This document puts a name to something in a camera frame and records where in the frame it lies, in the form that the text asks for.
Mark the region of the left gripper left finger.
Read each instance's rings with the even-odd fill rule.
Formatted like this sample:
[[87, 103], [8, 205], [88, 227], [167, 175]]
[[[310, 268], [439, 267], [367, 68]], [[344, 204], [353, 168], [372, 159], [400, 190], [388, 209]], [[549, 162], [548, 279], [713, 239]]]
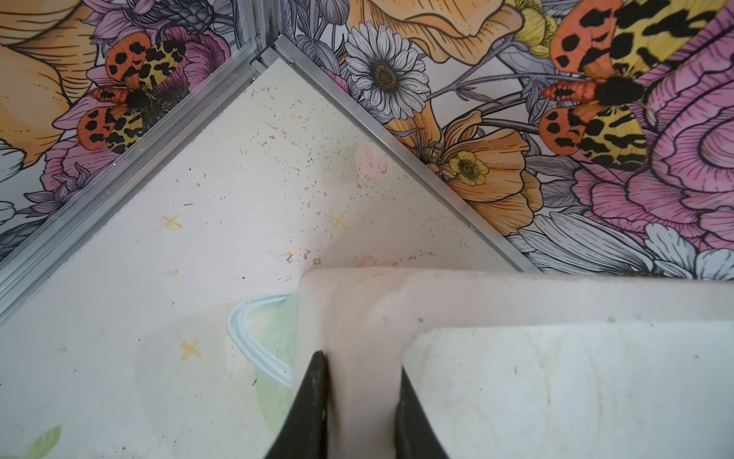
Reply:
[[329, 365], [315, 352], [296, 392], [289, 414], [265, 459], [328, 457]]

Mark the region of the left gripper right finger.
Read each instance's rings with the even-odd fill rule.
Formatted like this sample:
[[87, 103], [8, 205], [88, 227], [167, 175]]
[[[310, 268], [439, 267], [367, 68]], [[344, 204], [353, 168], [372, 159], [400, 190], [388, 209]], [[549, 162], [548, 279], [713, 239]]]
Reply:
[[448, 459], [405, 369], [401, 371], [394, 444], [397, 459]]

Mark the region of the white drawer cabinet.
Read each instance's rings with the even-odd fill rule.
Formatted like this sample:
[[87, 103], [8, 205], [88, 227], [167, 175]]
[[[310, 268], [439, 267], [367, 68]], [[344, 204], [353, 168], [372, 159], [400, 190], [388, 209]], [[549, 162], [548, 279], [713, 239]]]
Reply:
[[403, 381], [452, 458], [733, 454], [729, 282], [313, 270], [296, 382], [319, 351], [333, 458], [395, 456]]

